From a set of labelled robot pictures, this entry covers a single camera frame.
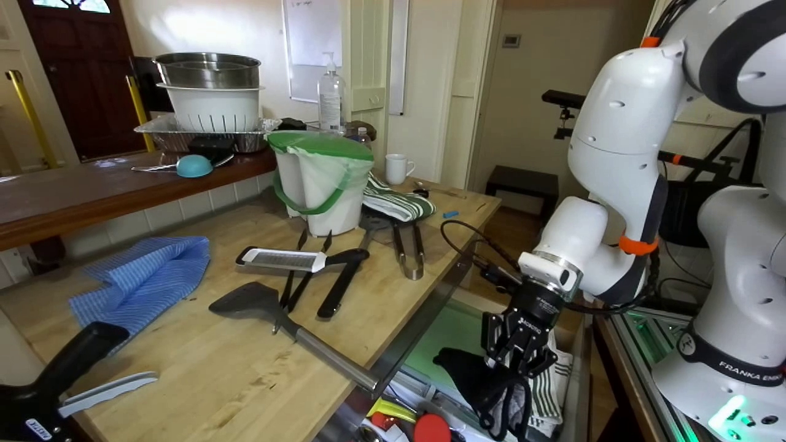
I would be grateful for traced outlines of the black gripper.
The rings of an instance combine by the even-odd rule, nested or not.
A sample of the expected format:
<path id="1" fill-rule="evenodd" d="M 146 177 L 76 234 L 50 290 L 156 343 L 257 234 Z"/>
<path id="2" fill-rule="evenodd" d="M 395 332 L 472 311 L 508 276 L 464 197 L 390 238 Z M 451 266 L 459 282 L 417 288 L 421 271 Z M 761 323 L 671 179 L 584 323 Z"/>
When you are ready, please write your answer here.
<path id="1" fill-rule="evenodd" d="M 504 368 L 535 379 L 551 368 L 557 355 L 547 349 L 564 299 L 541 284 L 504 284 L 508 304 L 504 311 L 482 314 L 482 349 Z"/>

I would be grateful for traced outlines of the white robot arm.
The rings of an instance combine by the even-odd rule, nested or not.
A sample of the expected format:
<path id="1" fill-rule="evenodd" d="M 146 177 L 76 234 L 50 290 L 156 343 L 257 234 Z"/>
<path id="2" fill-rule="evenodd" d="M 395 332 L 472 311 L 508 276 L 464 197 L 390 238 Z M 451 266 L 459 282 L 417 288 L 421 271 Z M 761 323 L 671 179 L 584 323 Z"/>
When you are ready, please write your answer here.
<path id="1" fill-rule="evenodd" d="M 693 98 L 760 116 L 740 174 L 665 171 L 664 141 Z M 612 57 L 580 105 L 568 164 L 584 186 L 497 284 L 483 350 L 514 376 L 552 364 L 547 332 L 578 295 L 623 310 L 655 282 L 658 242 L 707 242 L 712 282 L 653 384 L 719 442 L 786 442 L 786 0 L 674 0 L 637 48 Z"/>

